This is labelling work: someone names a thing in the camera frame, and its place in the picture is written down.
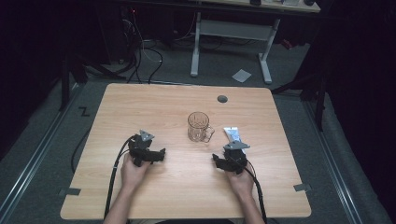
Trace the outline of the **person's left hand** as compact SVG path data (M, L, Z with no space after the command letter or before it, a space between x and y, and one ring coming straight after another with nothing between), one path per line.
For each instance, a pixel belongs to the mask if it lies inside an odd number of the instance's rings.
M143 181L149 166L148 161L136 166L134 158L130 154L126 154L121 167L121 189L133 192Z

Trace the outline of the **white paper sheet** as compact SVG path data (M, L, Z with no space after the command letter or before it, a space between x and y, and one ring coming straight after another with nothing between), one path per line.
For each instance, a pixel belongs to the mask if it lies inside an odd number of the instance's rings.
M240 83L244 83L245 81L247 81L249 78L251 77L251 74L243 69L240 69L238 72L236 72L233 75L233 79L240 82Z

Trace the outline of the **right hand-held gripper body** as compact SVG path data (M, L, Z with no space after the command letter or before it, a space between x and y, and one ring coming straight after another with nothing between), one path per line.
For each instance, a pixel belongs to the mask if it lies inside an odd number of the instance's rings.
M232 141L226 144L223 148L223 155L226 164L225 170L228 172L234 172L237 175L241 174L248 164L245 150L249 148L249 145L240 141Z

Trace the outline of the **white toothpaste tube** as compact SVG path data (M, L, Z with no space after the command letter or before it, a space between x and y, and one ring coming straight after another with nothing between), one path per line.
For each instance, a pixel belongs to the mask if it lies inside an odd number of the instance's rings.
M224 132L229 139L229 143L223 147L224 149L241 150L242 152L245 152L245 149L249 148L249 145L241 141L237 127L225 127Z

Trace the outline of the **clear glass mug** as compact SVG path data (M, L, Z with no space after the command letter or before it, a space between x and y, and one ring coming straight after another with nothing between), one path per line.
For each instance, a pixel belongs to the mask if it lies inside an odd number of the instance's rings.
M195 111L188 116L188 137L193 142L208 143L215 130L210 125L210 119L204 112Z

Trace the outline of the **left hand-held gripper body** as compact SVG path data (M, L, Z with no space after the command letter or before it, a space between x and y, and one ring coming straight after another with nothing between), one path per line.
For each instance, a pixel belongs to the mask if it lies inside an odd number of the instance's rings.
M134 159L134 165L142 166L143 161L153 162L153 156L149 147L154 136L144 130L140 130L138 134L131 137L128 142L129 153Z

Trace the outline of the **white-framed wooden desk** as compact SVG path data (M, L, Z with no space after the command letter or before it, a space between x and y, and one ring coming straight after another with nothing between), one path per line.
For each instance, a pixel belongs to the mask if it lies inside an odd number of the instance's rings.
M306 3L304 0L198 0L198 6L204 3L213 3L228 6L249 7L252 9L266 9L269 12L294 12L318 14L321 8L313 0ZM246 40L258 40L265 43L263 52L258 53L258 60L266 84L272 83L268 68L267 57L276 37L280 18L275 17L271 24L249 24L236 21L221 21L220 19L202 19L201 13L196 13L194 49L191 58L191 76L199 74L200 38L202 35L230 37Z

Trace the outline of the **metal floor rail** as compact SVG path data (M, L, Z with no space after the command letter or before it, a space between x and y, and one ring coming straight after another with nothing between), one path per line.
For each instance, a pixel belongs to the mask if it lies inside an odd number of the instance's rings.
M84 84L73 84L65 106L61 107L62 85L57 85L49 97L29 118L26 128L0 161L0 224L6 224L36 170L45 158L53 136L57 133L70 105L83 90Z
M310 123L320 143L321 153L324 159L325 166L328 170L328 174L331 177L338 198L344 208L349 224L363 224L361 215L351 196L349 187L347 186L347 183L343 178L339 170L339 167L335 161L335 158L331 152L331 148L326 139L326 136L323 133L323 131L321 131L318 128L318 125L316 124L315 112L313 106L307 102L302 102L302 105L304 107L305 113L309 117Z

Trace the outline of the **person's right hand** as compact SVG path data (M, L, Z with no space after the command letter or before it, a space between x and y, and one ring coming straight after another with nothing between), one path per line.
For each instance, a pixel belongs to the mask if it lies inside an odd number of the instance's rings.
M238 199L245 200L252 197L253 180L247 171L243 171L239 175L237 173L226 172L226 176Z

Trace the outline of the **black metal stand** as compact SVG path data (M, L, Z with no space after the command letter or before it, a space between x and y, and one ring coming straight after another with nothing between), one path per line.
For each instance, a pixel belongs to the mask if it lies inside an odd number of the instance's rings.
M93 60L84 57L76 53L67 53L62 61L62 98L60 110L64 111L70 102L71 89L70 89L70 77L77 82L77 84L86 84L88 81L88 75L85 71L85 66L88 65L100 72L105 77L114 79L123 79L119 72L113 72L103 67L101 64L94 62Z
M329 68L326 64L303 63L293 81L271 90L271 93L279 94L286 90L301 90L300 99L302 101L315 100L314 121L318 129L322 131L322 116L325 108L324 100L328 76Z

